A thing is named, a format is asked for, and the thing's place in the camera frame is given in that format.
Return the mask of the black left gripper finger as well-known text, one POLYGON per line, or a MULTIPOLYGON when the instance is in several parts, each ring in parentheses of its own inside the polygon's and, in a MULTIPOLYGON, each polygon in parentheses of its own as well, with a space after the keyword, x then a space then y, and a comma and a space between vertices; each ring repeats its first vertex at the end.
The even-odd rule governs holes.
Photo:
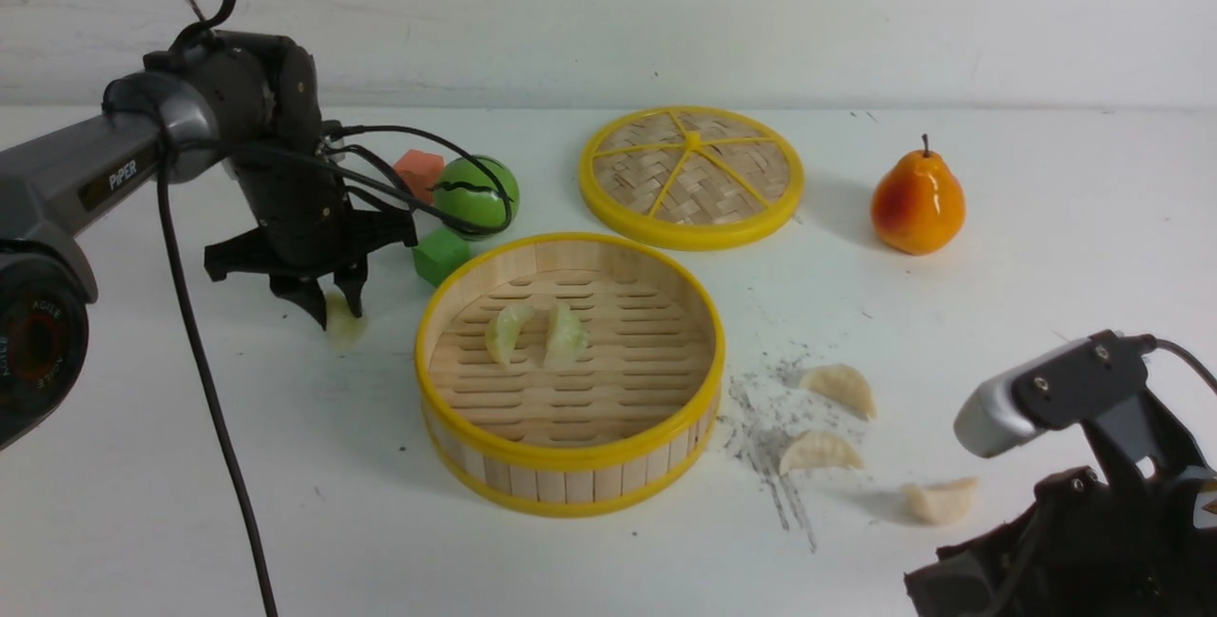
POLYGON ((269 277, 271 293, 281 301, 298 305, 301 310, 315 319, 321 330, 329 326, 329 304, 320 284, 309 277, 271 275, 269 277))
POLYGON ((332 275, 333 284, 343 293, 348 309, 354 318, 361 318, 361 288, 368 280, 368 260, 350 260, 340 267, 332 275))

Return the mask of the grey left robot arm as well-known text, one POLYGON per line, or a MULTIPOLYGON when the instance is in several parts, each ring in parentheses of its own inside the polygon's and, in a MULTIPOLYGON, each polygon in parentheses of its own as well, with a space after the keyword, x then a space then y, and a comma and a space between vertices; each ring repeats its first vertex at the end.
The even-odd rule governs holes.
POLYGON ((291 38, 217 30, 145 55, 106 89, 103 111, 4 150, 2 444, 65 402, 86 361, 97 284, 79 232, 147 181, 161 187, 228 166, 256 228, 204 248, 211 280, 265 275, 275 297, 325 325, 319 280, 361 314, 368 256, 417 242, 413 215, 357 211, 323 159, 338 123, 323 119, 316 64, 291 38))

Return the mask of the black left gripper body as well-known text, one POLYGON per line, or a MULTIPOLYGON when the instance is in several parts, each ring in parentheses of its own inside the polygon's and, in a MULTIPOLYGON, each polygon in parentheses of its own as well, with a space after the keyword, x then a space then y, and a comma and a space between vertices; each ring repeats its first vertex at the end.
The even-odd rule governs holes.
POLYGON ((179 38, 145 54, 148 74, 169 77, 175 94, 197 94, 200 131, 176 131, 183 148, 176 179, 200 176, 221 162, 239 181, 256 228, 204 248, 212 280, 230 274, 315 280, 338 274, 365 280, 368 256, 389 243, 413 247, 413 215, 357 211, 344 180, 323 159, 323 140, 336 130, 323 119, 316 62, 288 37, 221 29, 179 38), (214 141, 219 148, 186 148, 214 141))

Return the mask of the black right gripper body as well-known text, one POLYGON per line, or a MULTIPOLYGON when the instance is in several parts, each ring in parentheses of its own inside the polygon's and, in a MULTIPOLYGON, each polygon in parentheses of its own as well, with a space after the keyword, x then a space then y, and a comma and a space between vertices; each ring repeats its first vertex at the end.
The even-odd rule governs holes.
POLYGON ((1098 469, 1049 475, 1020 517, 907 573, 920 616, 1212 616, 1215 470, 1155 396, 1083 422, 1098 469))

